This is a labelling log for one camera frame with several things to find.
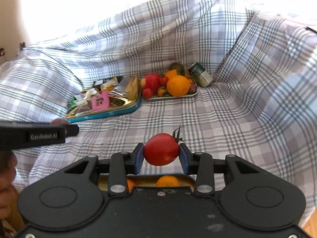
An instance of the pink package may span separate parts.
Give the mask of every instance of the pink package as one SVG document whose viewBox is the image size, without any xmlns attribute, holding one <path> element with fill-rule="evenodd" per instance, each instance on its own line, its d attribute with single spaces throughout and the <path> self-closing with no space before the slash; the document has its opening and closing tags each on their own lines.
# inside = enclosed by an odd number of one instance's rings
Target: pink package
<svg viewBox="0 0 317 238">
<path fill-rule="evenodd" d="M 104 110 L 109 108 L 109 92 L 104 91 L 91 99 L 93 111 Z"/>
</svg>

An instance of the checkered tablecloth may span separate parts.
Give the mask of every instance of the checkered tablecloth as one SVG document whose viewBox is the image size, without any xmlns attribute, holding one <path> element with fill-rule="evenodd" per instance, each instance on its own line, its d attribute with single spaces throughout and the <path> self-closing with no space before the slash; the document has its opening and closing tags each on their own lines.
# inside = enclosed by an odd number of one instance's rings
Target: checkered tablecloth
<svg viewBox="0 0 317 238">
<path fill-rule="evenodd" d="M 89 154 L 132 151 L 179 124 L 191 151 L 236 154 L 297 185 L 303 223 L 317 195 L 317 36 L 249 0 L 153 0 L 61 38 L 25 48 L 2 66 L 0 117 L 51 121 L 93 80 L 200 62 L 215 83 L 193 98 L 143 101 L 133 113 L 79 122 L 65 144 L 15 151 L 23 189 Z M 142 174 L 182 172 L 146 162 Z M 224 182 L 216 176 L 216 188 Z"/>
</svg>

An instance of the circular cover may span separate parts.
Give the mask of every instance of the circular cover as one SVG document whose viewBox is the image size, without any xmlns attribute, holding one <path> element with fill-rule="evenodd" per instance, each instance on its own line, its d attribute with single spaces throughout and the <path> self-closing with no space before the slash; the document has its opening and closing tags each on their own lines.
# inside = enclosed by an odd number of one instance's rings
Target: circular cover
<svg viewBox="0 0 317 238">
<path fill-rule="evenodd" d="M 62 183 L 48 187 L 39 181 L 23 190 L 18 208 L 26 221 L 44 230 L 70 230 L 98 213 L 104 196 L 96 185 L 88 180 Z"/>
<path fill-rule="evenodd" d="M 240 175 L 220 194 L 234 222 L 256 230 L 277 230 L 302 216 L 305 196 L 296 186 L 270 174 Z"/>
</svg>

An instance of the green can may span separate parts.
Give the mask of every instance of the green can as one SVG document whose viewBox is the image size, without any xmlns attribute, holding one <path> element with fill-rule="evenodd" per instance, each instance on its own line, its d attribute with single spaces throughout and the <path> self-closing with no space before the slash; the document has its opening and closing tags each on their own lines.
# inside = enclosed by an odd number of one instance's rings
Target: green can
<svg viewBox="0 0 317 238">
<path fill-rule="evenodd" d="M 191 76 L 198 79 L 198 83 L 201 87 L 208 87 L 214 82 L 214 78 L 206 71 L 206 69 L 200 63 L 194 63 L 188 72 Z"/>
</svg>

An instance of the wooden floor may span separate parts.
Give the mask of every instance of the wooden floor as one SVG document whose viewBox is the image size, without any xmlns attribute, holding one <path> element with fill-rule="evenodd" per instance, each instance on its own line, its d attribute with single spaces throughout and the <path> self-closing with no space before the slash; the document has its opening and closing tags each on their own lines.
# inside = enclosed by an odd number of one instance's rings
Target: wooden floor
<svg viewBox="0 0 317 238">
<path fill-rule="evenodd" d="M 308 233 L 312 238 L 317 238 L 317 210 L 311 216 L 309 221 L 303 227 L 306 233 Z"/>
</svg>

